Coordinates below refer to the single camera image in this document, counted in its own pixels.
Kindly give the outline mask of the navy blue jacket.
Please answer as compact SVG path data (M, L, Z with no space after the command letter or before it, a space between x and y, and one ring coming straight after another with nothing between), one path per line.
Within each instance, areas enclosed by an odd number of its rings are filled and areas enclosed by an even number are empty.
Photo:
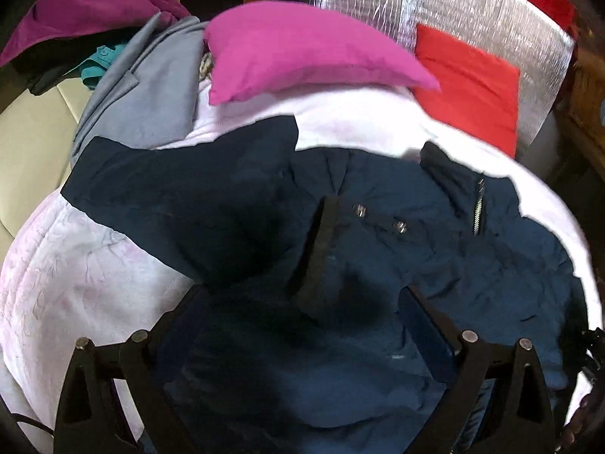
M193 280L201 327L164 389L194 453L402 453L446 386L399 316L414 288L458 330L531 340L555 438L586 298L507 178L426 143L417 159L297 147L294 118L158 151L91 140L62 195Z

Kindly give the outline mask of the pale pink bed quilt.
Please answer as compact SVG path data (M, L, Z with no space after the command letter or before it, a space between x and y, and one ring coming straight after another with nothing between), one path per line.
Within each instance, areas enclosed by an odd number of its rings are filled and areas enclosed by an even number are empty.
M522 213L557 234L582 280L589 310L598 309L586 243L562 202L506 155L431 118L410 92L304 88L218 107L209 104L208 94L208 84L202 83L188 135L192 145L259 119L290 114L301 126L303 148L360 146L402 156L435 140L472 166L507 175L520 195ZM52 419L68 348L79 334L101 343L123 338L154 324L186 286L173 269L94 224L59 193L50 194L16 235L1 273L2 350L9 373L25 394L20 409Z

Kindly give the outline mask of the grey folded garment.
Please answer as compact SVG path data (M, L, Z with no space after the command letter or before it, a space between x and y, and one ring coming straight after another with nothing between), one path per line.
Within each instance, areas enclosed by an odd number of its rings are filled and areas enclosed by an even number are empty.
M97 136L153 149L193 130L205 28L197 17L169 27L159 14L148 20L92 92L73 139L72 163Z

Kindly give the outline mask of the red pillow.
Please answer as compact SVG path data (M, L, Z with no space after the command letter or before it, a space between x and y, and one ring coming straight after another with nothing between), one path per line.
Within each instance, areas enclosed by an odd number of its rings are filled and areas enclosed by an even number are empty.
M489 143L517 150L520 71L504 59L419 23L415 55L440 88L413 93L433 119Z

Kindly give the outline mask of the teal garment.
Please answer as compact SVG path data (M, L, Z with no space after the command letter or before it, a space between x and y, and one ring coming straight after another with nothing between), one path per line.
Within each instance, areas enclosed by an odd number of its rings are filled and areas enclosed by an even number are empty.
M84 59L77 68L83 85L94 90L125 47L125 43L98 46L96 51L89 58Z

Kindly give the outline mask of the magenta pillow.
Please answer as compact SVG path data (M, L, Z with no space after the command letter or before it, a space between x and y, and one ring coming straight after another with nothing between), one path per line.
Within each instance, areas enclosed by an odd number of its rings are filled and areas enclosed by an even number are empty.
M440 87L413 54L386 34L354 17L304 3L236 6L210 21L204 39L213 57L213 106L300 85Z

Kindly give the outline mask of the silver foil insulation mat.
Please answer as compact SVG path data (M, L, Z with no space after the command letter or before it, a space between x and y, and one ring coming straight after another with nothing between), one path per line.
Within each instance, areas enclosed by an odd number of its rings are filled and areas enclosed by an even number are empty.
M420 23L505 59L520 71L518 150L549 115L569 67L573 38L527 0L308 0L375 27L404 48Z

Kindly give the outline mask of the purple fleece garment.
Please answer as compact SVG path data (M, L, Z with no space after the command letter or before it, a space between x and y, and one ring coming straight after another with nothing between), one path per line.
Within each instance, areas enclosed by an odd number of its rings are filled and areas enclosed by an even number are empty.
M176 0L37 0L2 48L1 64L44 41L141 27L156 14L169 25L190 15Z

